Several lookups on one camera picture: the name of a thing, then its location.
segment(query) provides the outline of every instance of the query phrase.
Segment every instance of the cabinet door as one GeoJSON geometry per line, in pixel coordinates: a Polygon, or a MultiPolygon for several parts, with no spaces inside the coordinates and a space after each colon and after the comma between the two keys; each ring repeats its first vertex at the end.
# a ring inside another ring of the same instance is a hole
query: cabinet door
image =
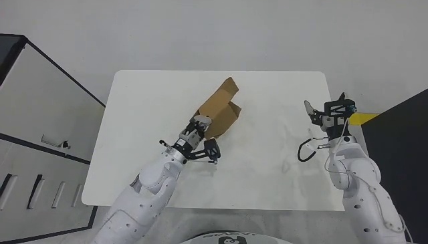
{"type": "Polygon", "coordinates": [[[0,165],[5,187],[0,242],[87,227],[92,207],[82,203],[81,194],[88,169],[81,162],[11,144],[0,165]]]}
{"type": "Polygon", "coordinates": [[[90,160],[104,107],[26,45],[0,87],[0,132],[90,160]],[[70,149],[59,146],[68,141],[70,149]]]}

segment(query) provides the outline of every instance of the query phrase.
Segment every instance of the black cable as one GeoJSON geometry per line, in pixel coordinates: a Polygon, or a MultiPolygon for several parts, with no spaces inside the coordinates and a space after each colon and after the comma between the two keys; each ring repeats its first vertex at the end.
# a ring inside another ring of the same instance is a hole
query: black cable
{"type": "Polygon", "coordinates": [[[308,158],[305,158],[304,160],[302,160],[302,158],[300,158],[300,151],[301,151],[303,145],[309,143],[310,141],[312,141],[312,138],[307,139],[305,142],[301,143],[300,146],[299,146],[299,150],[297,151],[297,159],[300,162],[307,162],[308,160],[310,160],[316,154],[316,151],[314,151],[308,158]]]}

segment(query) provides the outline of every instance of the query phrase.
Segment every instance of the white cabinet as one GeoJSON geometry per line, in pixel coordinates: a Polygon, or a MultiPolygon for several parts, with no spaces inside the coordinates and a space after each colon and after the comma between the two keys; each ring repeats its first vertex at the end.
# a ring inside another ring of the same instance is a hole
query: white cabinet
{"type": "Polygon", "coordinates": [[[0,34],[0,243],[92,227],[81,196],[104,107],[26,37],[0,34]]]}
{"type": "Polygon", "coordinates": [[[84,160],[92,156],[103,111],[31,45],[0,86],[1,133],[84,160]]]}

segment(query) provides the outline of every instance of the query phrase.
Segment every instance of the black panel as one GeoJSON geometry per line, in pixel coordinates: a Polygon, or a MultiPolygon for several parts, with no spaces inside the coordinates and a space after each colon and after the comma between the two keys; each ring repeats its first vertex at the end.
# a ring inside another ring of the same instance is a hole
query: black panel
{"type": "Polygon", "coordinates": [[[26,43],[24,36],[0,34],[0,86],[26,43]]]}
{"type": "Polygon", "coordinates": [[[368,155],[378,164],[415,243],[428,243],[428,90],[364,123],[368,155]]]}

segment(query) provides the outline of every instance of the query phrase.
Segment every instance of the box flap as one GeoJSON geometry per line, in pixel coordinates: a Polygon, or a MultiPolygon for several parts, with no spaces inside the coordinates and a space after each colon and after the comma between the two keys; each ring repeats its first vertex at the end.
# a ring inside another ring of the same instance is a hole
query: box flap
{"type": "Polygon", "coordinates": [[[199,113],[215,118],[220,111],[227,107],[238,90],[232,77],[227,78],[219,89],[199,108],[199,113]]]}

